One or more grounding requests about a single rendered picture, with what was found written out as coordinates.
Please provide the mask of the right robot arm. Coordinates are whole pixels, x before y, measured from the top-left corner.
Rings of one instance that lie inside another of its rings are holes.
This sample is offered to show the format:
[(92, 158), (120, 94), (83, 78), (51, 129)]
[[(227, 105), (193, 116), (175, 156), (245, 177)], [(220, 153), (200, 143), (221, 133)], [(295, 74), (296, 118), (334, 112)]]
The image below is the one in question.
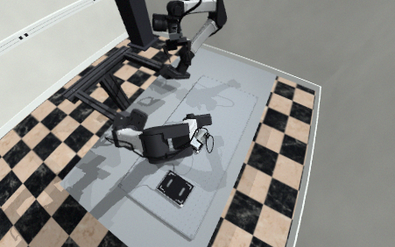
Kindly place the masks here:
[[(199, 133), (198, 128), (212, 124), (210, 114), (195, 116), (192, 113), (182, 119), (183, 123), (155, 126), (140, 131), (144, 120), (145, 115), (132, 110), (126, 126), (116, 125), (111, 132), (113, 139), (133, 144), (133, 147), (142, 152), (143, 156), (148, 156), (149, 163), (154, 165), (191, 156), (193, 154), (191, 141), (193, 134)], [(196, 129), (198, 130), (196, 131)], [(169, 149), (169, 138), (173, 141), (175, 151)], [(190, 145), (184, 148), (189, 142), (191, 142)], [(179, 153), (172, 155), (176, 152)]]

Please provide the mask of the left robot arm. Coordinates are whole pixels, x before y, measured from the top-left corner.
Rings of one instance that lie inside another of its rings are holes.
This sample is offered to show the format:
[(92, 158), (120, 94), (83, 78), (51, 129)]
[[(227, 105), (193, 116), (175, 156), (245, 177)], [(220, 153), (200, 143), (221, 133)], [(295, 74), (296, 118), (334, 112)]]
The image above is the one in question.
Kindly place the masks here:
[[(164, 14), (152, 14), (152, 29), (154, 32), (166, 32), (167, 27), (168, 31), (173, 28), (177, 28), (178, 20), (180, 16), (190, 10), (193, 6), (195, 6), (200, 0), (185, 0), (185, 1), (170, 1), (166, 9), (168, 11), (168, 15)], [(217, 9), (216, 9), (217, 6)], [(227, 14), (224, 7), (223, 0), (202, 0), (200, 6), (198, 6), (193, 11), (190, 11), (188, 14), (193, 13), (202, 13), (208, 12), (208, 20), (204, 24), (204, 26), (194, 35), (191, 39), (191, 51), (190, 51), (190, 59), (187, 55), (187, 47), (183, 46), (179, 50), (179, 56), (182, 58), (176, 68), (168, 68), (167, 70), (176, 76), (190, 76), (190, 73), (187, 72), (189, 66), (191, 66), (191, 60), (195, 56), (195, 53), (199, 49), (199, 47), (203, 44), (203, 42), (218, 28), (225, 25), (227, 22)], [(187, 14), (187, 15), (188, 15)], [(167, 20), (167, 21), (166, 21)], [(180, 34), (170, 34), (170, 41), (180, 40), (182, 35), (182, 30), (180, 30)]]

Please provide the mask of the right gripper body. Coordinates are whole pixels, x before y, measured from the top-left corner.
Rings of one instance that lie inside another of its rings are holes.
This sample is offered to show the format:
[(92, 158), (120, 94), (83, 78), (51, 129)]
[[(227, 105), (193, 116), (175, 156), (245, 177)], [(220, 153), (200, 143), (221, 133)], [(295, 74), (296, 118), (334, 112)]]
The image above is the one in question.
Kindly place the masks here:
[(194, 137), (197, 138), (201, 143), (204, 142), (204, 140), (207, 137), (207, 133), (204, 133), (201, 129), (199, 129), (199, 133), (195, 134)]

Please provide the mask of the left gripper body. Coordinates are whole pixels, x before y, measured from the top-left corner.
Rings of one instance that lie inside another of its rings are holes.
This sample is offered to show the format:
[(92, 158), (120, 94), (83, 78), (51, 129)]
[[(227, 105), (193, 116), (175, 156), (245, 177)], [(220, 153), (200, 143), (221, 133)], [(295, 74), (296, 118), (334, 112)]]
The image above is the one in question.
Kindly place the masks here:
[[(180, 27), (177, 26), (177, 27), (178, 27), (178, 29), (175, 28), (175, 30), (173, 30), (173, 28), (171, 28), (168, 31), (169, 35), (170, 34), (175, 34), (175, 33), (180, 34), (180, 30), (182, 30), (182, 28), (181, 28), (181, 26)], [(191, 41), (191, 40), (187, 40), (187, 37), (180, 37), (180, 40), (175, 40), (175, 41), (170, 41), (170, 39), (166, 39), (167, 50), (168, 51), (178, 50), (177, 45), (179, 45), (179, 46), (186, 46), (188, 41)]]

